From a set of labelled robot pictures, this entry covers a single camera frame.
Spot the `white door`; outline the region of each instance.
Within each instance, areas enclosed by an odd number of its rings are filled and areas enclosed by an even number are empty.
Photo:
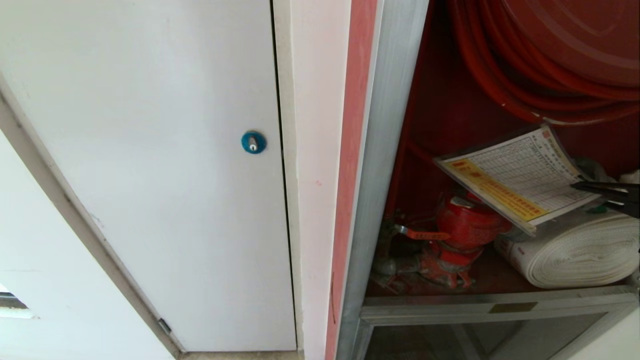
[[[182,346],[295,349],[270,2],[0,9],[14,106]]]

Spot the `red fire hose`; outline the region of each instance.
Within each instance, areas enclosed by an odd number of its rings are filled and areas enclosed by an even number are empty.
[[[528,122],[581,126],[640,111],[640,88],[584,78],[547,58],[520,32],[497,0],[450,0],[462,57],[481,88],[505,110]],[[533,86],[510,78],[506,61]]]

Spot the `red trim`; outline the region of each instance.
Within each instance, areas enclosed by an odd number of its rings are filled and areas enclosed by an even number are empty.
[[[362,143],[362,124],[377,5],[378,0],[352,0],[351,2],[325,360],[335,359],[342,314],[349,232],[353,216],[353,199]]]

